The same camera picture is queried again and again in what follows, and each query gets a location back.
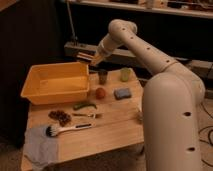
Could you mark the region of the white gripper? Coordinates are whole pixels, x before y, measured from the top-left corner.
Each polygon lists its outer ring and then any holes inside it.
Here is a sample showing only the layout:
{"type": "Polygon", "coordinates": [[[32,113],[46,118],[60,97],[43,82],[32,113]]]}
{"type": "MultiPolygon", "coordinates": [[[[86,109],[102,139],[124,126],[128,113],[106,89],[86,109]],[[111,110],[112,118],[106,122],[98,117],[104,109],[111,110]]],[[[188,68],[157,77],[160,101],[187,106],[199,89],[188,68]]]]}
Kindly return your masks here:
{"type": "Polygon", "coordinates": [[[90,65],[91,66],[98,65],[102,60],[104,60],[109,55],[110,53],[103,46],[98,46],[95,55],[90,62],[90,65]]]}

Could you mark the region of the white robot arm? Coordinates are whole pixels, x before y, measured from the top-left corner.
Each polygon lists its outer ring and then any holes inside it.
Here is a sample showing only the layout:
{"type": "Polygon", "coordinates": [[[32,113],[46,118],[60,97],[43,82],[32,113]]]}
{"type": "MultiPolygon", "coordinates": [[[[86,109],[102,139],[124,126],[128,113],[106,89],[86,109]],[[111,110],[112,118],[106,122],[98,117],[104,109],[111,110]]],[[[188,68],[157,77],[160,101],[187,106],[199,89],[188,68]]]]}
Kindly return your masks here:
{"type": "Polygon", "coordinates": [[[196,107],[203,81],[183,64],[137,36],[137,25],[114,19],[100,41],[93,66],[120,46],[152,74],[142,97],[147,171],[202,171],[196,107]]]}

